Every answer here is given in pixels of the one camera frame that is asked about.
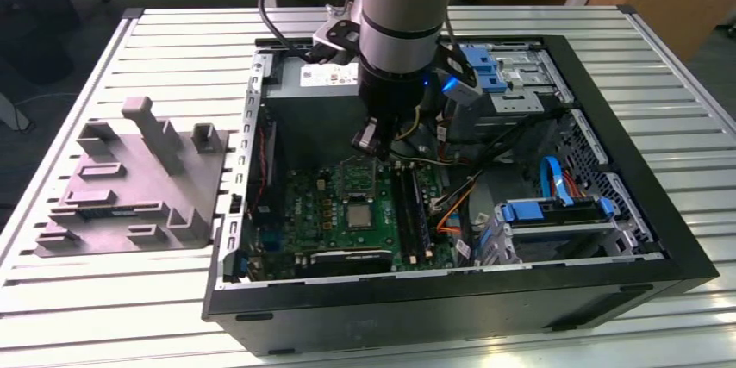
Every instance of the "slotted metal table surface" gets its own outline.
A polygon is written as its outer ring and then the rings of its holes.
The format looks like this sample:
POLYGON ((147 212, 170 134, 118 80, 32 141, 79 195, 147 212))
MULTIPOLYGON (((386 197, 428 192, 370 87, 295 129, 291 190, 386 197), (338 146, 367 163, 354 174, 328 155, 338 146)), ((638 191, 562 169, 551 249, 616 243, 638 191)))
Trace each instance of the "slotted metal table surface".
MULTIPOLYGON (((322 9, 275 9, 310 36, 322 9)), ((252 9, 147 10, 123 19, 0 238, 0 366, 671 366, 736 359, 736 135, 734 121, 640 18, 614 7, 456 8, 459 34, 563 34, 722 277, 580 332, 258 359, 200 320, 212 247, 58 259, 32 254, 62 196, 84 121, 132 130, 128 96, 150 96, 179 130, 238 131, 254 41, 252 9)), ((239 135, 230 138, 231 147, 239 135)), ((227 159, 226 166, 234 164, 227 159)), ((222 187, 231 186, 223 175, 222 187)), ((222 196, 218 211, 228 207, 222 196)), ((424 323, 418 321, 416 328, 424 323)))

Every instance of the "blue cable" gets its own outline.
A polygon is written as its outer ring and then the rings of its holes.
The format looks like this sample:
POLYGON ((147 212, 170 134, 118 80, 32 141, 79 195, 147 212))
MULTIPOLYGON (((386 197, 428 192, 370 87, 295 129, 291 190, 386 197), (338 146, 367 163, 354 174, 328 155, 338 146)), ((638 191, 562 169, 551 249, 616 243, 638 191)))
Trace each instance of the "blue cable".
POLYGON ((550 175, 548 170, 552 170, 552 179, 555 180, 556 195, 563 199, 566 206, 574 205, 574 198, 567 194, 567 188, 564 187, 563 167, 555 157, 548 155, 542 159, 540 166, 540 182, 542 182, 542 196, 552 197, 552 191, 550 190, 550 175))

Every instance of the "blue light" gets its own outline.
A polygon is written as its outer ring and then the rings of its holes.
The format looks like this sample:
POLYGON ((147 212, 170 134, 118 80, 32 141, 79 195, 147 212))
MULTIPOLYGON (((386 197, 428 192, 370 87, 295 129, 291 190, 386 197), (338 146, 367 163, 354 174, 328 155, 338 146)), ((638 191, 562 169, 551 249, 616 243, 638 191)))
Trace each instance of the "blue light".
POLYGON ((455 88, 456 85, 458 85, 458 78, 452 77, 446 83, 446 86, 442 87, 442 91, 448 92, 455 88))

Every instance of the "motherboard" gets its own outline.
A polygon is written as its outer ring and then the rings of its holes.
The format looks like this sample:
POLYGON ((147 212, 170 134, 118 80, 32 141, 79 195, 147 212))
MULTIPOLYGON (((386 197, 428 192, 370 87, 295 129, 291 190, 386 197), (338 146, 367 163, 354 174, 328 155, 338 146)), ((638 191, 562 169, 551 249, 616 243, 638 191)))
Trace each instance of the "motherboard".
POLYGON ((452 240, 431 227, 438 174, 431 165, 364 157, 291 170, 283 227, 262 232, 266 278, 454 267, 452 240))

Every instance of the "green circuit board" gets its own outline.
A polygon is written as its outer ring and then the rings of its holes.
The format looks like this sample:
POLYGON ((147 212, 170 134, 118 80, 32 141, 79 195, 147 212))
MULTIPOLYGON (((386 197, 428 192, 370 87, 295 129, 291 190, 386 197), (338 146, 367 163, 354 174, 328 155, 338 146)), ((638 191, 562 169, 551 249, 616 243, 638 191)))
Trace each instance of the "green circuit board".
MULTIPOLYGON (((391 251, 392 271, 454 266, 450 240, 432 243, 431 258, 415 263, 402 252, 391 176, 407 165, 355 157, 339 165, 288 172, 280 250, 264 257, 270 279, 294 278, 295 258, 314 252, 391 251)), ((442 192, 431 165, 411 166, 426 208, 442 192)))

